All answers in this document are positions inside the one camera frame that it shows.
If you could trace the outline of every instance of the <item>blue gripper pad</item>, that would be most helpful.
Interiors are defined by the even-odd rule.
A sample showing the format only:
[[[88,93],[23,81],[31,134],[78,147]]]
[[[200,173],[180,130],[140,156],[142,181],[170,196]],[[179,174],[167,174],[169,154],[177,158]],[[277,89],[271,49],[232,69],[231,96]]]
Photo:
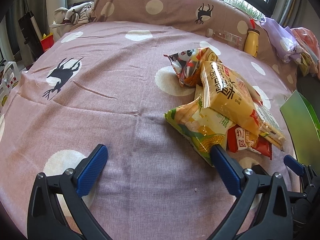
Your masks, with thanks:
[[[93,184],[97,180],[103,167],[106,165],[108,160],[107,147],[102,145],[95,155],[91,158],[89,163],[83,169],[77,179],[76,191],[79,197],[86,196],[89,194]]]
[[[237,168],[236,164],[234,163],[231,157],[229,156],[226,157],[222,151],[224,150],[220,145],[212,146],[210,151],[211,162],[215,166],[215,168],[218,170],[218,173],[224,185],[226,186],[229,194],[238,197],[239,195],[241,195],[242,191],[241,191],[241,179],[238,176],[237,172],[234,170],[234,168]]]
[[[295,158],[293,158],[291,155],[286,155],[283,158],[283,162],[286,166],[288,166],[295,174],[298,176],[303,176],[304,174],[304,168],[302,164],[300,164]]]

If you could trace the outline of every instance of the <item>silver bolt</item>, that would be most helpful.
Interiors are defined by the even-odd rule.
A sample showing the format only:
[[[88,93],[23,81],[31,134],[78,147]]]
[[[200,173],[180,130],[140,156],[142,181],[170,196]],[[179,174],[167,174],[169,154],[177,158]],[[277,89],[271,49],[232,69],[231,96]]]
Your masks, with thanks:
[[[245,169],[245,170],[244,170],[244,173],[247,174],[247,175],[252,175],[252,174],[253,174],[253,170],[251,170],[251,169]]]
[[[66,169],[64,173],[67,175],[71,175],[73,173],[73,169],[72,168]]]
[[[276,178],[278,179],[281,179],[282,178],[282,174],[280,172],[275,172],[275,176]]]

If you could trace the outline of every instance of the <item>green cardboard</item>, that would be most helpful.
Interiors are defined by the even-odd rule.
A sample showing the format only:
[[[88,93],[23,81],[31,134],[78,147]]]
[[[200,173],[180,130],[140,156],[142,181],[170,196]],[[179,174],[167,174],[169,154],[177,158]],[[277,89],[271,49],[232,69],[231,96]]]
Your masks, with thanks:
[[[320,174],[320,123],[312,105],[297,91],[280,107],[297,160]]]

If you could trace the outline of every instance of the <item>yellow drink bottle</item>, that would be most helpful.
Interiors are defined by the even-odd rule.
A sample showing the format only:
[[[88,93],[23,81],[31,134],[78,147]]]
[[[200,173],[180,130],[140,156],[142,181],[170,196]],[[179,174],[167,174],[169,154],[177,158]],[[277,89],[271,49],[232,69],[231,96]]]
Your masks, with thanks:
[[[258,47],[259,47],[259,36],[260,32],[257,29],[249,28],[248,37],[245,41],[244,52],[257,57]]]

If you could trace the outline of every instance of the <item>pile of snacks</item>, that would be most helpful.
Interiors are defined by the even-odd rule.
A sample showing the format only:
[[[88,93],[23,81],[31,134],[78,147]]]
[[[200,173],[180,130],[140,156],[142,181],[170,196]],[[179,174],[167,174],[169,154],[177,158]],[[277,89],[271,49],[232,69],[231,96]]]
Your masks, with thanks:
[[[248,149],[272,158],[271,143],[283,149],[284,135],[260,95],[210,48],[183,51],[169,58],[181,86],[196,87],[189,104],[164,114],[165,119],[211,165],[210,149],[220,144],[231,152]]]

